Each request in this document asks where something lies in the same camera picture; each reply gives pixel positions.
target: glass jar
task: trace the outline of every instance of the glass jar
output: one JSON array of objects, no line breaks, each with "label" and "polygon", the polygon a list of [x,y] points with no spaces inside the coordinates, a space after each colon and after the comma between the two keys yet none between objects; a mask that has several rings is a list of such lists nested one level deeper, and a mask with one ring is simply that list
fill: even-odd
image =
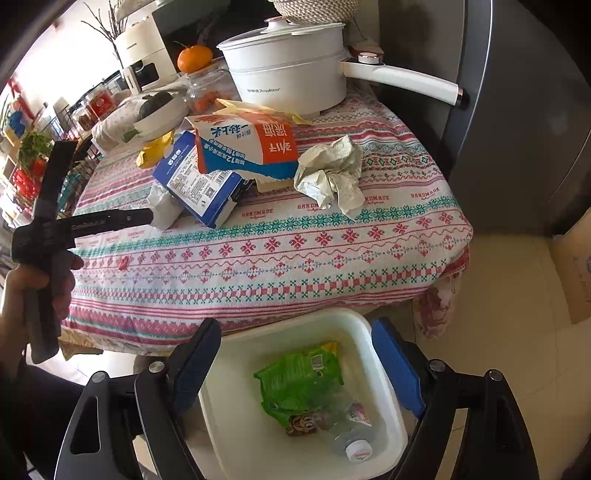
[{"label": "glass jar", "polygon": [[240,100],[232,75],[227,70],[205,68],[188,75],[191,86],[185,101],[193,115],[204,115],[222,108],[216,105],[216,98]]},{"label": "glass jar", "polygon": [[96,115],[92,113],[92,111],[86,105],[81,105],[76,110],[74,110],[72,118],[85,132],[92,130],[92,127],[96,125],[98,120]]},{"label": "glass jar", "polygon": [[111,92],[103,84],[86,94],[86,104],[99,120],[104,120],[117,109]]}]

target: blue gripper pad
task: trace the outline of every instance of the blue gripper pad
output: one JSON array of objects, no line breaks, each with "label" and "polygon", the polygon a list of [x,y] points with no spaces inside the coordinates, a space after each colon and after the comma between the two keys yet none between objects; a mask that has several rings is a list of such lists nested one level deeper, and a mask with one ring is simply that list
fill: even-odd
[{"label": "blue gripper pad", "polygon": [[220,324],[215,320],[212,322],[208,320],[211,319],[204,320],[189,343],[183,345],[187,349],[194,348],[194,350],[186,356],[175,378],[172,408],[176,414],[193,406],[220,348],[222,341]]},{"label": "blue gripper pad", "polygon": [[419,376],[412,368],[399,343],[403,341],[402,337],[388,323],[388,319],[378,319],[373,323],[371,339],[374,350],[386,370],[400,405],[419,418],[426,407],[421,396]]}]

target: blue carton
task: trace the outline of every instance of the blue carton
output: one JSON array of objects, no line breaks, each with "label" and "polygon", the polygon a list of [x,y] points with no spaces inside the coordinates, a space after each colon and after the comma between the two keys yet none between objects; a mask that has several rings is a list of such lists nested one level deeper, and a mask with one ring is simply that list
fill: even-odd
[{"label": "blue carton", "polygon": [[178,138],[152,175],[209,228],[222,226],[251,183],[229,170],[199,173],[195,135],[190,131]]}]

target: cardboard box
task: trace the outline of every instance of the cardboard box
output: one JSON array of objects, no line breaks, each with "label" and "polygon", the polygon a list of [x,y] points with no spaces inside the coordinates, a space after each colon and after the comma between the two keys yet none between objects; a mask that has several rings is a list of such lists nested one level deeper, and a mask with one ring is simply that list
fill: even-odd
[{"label": "cardboard box", "polygon": [[220,227],[251,182],[229,170],[201,174],[196,161],[195,135],[187,131],[152,175],[205,225]]},{"label": "cardboard box", "polygon": [[571,323],[591,317],[591,209],[565,235],[550,244],[550,255],[566,302]]},{"label": "cardboard box", "polygon": [[284,188],[298,167],[289,123],[255,113],[187,117],[197,135],[201,173],[233,170],[259,191]]}]

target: pot lid knob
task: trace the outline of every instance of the pot lid knob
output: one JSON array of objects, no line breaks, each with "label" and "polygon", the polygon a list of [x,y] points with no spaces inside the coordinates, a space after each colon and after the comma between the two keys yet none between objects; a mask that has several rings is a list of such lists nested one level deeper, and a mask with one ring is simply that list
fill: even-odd
[{"label": "pot lid knob", "polygon": [[287,22],[289,19],[290,17],[286,15],[282,15],[281,17],[267,18],[265,22],[267,22],[268,26],[266,29],[262,30],[261,33],[276,32],[277,30],[282,30],[283,28],[291,28],[293,25],[290,25]]}]

